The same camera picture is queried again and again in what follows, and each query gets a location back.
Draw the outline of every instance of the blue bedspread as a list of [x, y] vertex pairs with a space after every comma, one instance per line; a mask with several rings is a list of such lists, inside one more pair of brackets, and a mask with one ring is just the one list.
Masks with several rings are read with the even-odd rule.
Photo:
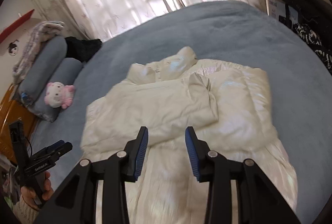
[[34, 151], [59, 139], [73, 150], [53, 169], [57, 187], [79, 160], [85, 109], [146, 64], [190, 46], [210, 58], [261, 68], [272, 91], [273, 124], [298, 175], [297, 215], [311, 223], [332, 193], [332, 78], [318, 57], [278, 21], [238, 1], [208, 2], [155, 18], [107, 41], [74, 85], [73, 105], [54, 123], [41, 122]]

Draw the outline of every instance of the folded blanket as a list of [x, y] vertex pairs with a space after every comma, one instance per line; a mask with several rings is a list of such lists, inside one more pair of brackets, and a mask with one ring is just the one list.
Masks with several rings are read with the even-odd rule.
[[141, 126], [149, 129], [149, 143], [141, 176], [126, 184], [131, 223], [204, 222], [209, 187], [192, 174], [187, 126], [228, 159], [254, 159], [295, 209], [296, 173], [272, 125], [265, 71], [197, 61], [189, 47], [160, 62], [133, 64], [125, 80], [87, 107], [83, 157], [108, 158]]
[[42, 43], [60, 35], [64, 23], [61, 21], [43, 21], [37, 24], [31, 33], [30, 40], [26, 44], [22, 57], [13, 67], [13, 84], [17, 85], [25, 79], [28, 71], [39, 54]]

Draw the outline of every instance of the hello kitty plush toy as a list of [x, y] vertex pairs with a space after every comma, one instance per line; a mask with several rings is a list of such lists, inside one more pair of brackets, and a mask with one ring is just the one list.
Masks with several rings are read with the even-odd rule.
[[52, 108], [68, 108], [72, 102], [75, 92], [74, 85], [64, 85], [61, 82], [49, 82], [46, 86], [45, 103]]

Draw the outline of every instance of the jacket sleeve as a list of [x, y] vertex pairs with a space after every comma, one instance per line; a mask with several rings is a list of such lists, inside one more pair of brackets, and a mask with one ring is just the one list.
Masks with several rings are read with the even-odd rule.
[[14, 205], [13, 213], [22, 224], [32, 224], [38, 215], [38, 212], [27, 205], [24, 199]]

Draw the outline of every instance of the cylindrical bolster pillow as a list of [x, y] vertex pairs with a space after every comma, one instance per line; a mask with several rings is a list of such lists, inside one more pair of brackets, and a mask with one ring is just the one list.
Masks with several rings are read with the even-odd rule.
[[45, 44], [19, 86], [18, 91], [25, 106], [37, 100], [53, 72], [66, 57], [66, 53], [67, 43], [62, 36], [56, 36]]
[[[79, 60], [74, 58], [64, 58], [47, 82], [61, 82], [64, 85], [72, 85], [81, 71], [82, 66], [82, 63]], [[28, 106], [28, 110], [46, 121], [53, 122], [57, 118], [61, 107], [52, 108], [51, 106], [46, 105], [44, 102], [45, 96], [46, 86], [44, 86], [44, 89], [36, 102], [33, 105]]]

